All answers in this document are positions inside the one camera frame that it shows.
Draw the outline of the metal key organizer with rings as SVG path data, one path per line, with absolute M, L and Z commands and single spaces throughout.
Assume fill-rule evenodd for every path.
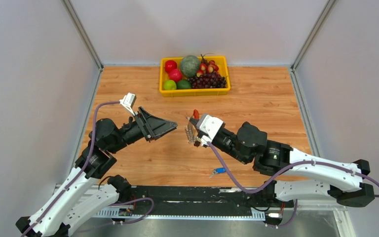
M 197 109 L 194 109 L 192 116 L 186 116 L 188 123 L 184 127 L 188 143 L 193 144 L 196 147 L 199 146 L 200 142 L 198 141 L 197 135 L 195 133 L 196 129 L 195 129 L 194 125 L 191 123 L 190 119 L 199 119 L 199 118 L 200 118 L 199 111 Z

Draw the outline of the key with blue tag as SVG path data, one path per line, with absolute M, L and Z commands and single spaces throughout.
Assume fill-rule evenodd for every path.
M 209 176 L 209 178 L 212 178 L 214 175 L 217 175 L 217 174 L 222 174 L 222 173 L 226 173 L 226 169 L 224 167 L 221 167 L 221 168 L 216 168 L 212 171 L 211 175 Z

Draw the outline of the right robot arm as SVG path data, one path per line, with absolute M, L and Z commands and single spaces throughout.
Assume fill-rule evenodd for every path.
M 225 153 L 253 170 L 269 176 L 260 187 L 248 194 L 259 194 L 268 206 L 296 199 L 334 199 L 349 207 L 365 207 L 376 194 L 368 177 L 369 163 L 331 161 L 302 152 L 290 145 L 269 140 L 267 133 L 244 122 L 236 133 L 226 129 L 216 117 L 190 118 L 196 132 L 194 144 L 210 147 L 216 155 Z

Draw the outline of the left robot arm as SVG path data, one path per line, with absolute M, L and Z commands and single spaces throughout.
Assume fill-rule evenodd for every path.
M 121 128 L 109 118 L 95 118 L 91 140 L 62 186 L 35 214 L 21 217 L 16 227 L 24 237 L 70 237 L 110 205 L 124 205 L 125 216 L 131 216 L 139 201 L 131 197 L 131 185 L 120 175 L 105 175 L 116 163 L 113 154 L 142 138 L 157 140 L 176 128 L 176 122 L 153 116 L 142 107 Z

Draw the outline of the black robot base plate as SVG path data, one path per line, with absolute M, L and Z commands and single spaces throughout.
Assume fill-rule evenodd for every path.
M 133 186 L 126 200 L 135 199 L 136 204 L 109 207 L 120 207 L 120 215 L 128 216 L 149 215 L 152 211 L 177 215 L 243 215 L 249 208 L 265 213 L 294 206 L 292 200 L 283 203 L 260 193 L 247 194 L 231 187 Z

